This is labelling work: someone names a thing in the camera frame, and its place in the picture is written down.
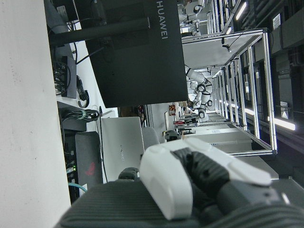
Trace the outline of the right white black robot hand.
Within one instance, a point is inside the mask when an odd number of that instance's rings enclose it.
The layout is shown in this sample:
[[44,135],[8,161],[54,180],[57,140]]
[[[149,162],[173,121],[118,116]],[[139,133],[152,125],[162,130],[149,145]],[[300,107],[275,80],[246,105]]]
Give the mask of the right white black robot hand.
[[271,175],[197,138],[149,147],[139,176],[89,189],[58,228],[301,228]]

